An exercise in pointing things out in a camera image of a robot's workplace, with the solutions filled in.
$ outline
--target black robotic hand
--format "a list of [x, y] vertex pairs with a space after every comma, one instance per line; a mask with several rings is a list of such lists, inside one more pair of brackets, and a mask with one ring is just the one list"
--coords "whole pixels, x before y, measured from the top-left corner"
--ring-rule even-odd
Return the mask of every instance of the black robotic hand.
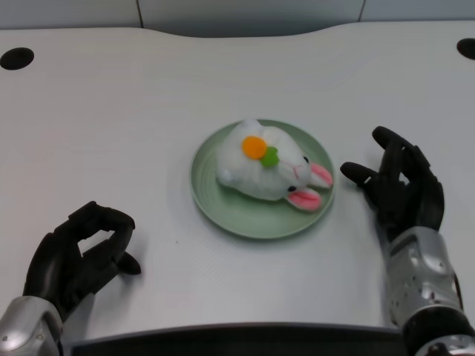
[[[134, 220], [121, 211], [95, 202], [84, 205], [43, 238], [28, 269], [23, 295], [49, 301], [64, 322], [88, 294], [96, 294], [119, 273], [141, 273], [139, 263], [125, 252], [134, 229]], [[99, 230], [114, 233], [81, 254], [78, 242]]]
[[[381, 126], [373, 131], [373, 138], [384, 149], [379, 172], [352, 162], [340, 169], [363, 189], [389, 241], [414, 226], [438, 231], [444, 216], [444, 192], [424, 154]], [[401, 173], [408, 184], [399, 179]]]

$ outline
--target black hole grommet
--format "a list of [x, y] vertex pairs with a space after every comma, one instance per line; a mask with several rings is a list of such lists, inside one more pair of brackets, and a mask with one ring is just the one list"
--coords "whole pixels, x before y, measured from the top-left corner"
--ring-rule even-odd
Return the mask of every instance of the black hole grommet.
[[35, 53], [30, 48], [13, 48], [4, 53], [0, 58], [0, 67], [6, 70], [25, 68], [35, 58]]
[[461, 39], [457, 43], [457, 50], [464, 57], [475, 60], [475, 39]]

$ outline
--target robotic hand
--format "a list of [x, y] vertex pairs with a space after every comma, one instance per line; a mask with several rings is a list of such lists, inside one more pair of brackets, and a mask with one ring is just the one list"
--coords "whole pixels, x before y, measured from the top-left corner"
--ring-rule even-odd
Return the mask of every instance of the robotic hand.
[[[62, 355], [62, 324], [79, 303], [119, 273], [141, 273], [125, 252], [134, 229], [128, 215], [90, 202], [47, 234], [31, 261], [23, 296], [0, 319], [0, 355]], [[99, 230], [114, 233], [81, 254], [78, 242]]]
[[[442, 185], [421, 150], [383, 127], [379, 172], [346, 162], [341, 172], [361, 188], [389, 245], [388, 306], [410, 356], [475, 355], [475, 331], [463, 312], [458, 280], [439, 228]], [[400, 181], [404, 174], [408, 183]]]

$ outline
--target orange decoration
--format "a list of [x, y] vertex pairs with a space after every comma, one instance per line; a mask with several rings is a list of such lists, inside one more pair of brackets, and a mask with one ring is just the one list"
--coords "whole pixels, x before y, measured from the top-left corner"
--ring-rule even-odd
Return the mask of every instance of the orange decoration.
[[252, 159], [261, 159], [266, 154], [267, 144], [260, 137], [248, 136], [243, 141], [243, 152]]

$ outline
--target green leaf decoration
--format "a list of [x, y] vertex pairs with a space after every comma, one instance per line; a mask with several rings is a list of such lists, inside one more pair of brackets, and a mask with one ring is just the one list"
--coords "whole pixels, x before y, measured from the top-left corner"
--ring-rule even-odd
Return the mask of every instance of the green leaf decoration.
[[261, 164], [264, 167], [274, 167], [279, 163], [279, 157], [277, 156], [277, 148], [268, 146], [266, 154], [261, 158]]

